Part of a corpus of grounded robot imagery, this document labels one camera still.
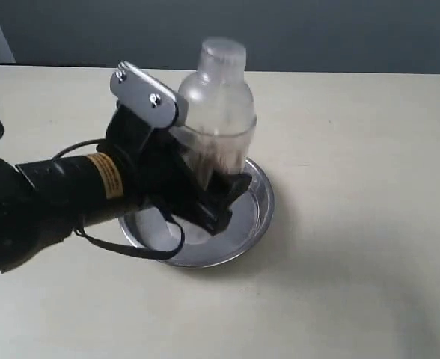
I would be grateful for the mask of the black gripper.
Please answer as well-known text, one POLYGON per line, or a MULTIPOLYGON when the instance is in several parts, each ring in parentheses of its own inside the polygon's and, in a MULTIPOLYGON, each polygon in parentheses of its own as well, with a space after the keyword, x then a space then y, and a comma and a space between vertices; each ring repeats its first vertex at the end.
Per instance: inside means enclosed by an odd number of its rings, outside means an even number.
POLYGON ((248 190, 252 176, 214 171, 207 189, 198 196, 182 151, 170 129, 155 129, 118 104, 106 130, 103 152, 117 165, 123 196, 103 210, 103 218, 111 220, 155 206, 210 235, 225 231, 232 217, 230 207, 248 190))

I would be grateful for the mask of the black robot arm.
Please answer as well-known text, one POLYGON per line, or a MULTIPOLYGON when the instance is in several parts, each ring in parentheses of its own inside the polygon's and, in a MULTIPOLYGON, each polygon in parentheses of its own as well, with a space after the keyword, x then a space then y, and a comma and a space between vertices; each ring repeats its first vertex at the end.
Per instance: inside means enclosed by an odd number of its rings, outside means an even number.
POLYGON ((170 224, 191 222, 215 235, 227 229, 232 204, 251 175, 215 172, 199 185, 168 129, 118 105, 95 153, 11 165, 0 158, 0 272, 86 228, 141 209, 170 224))

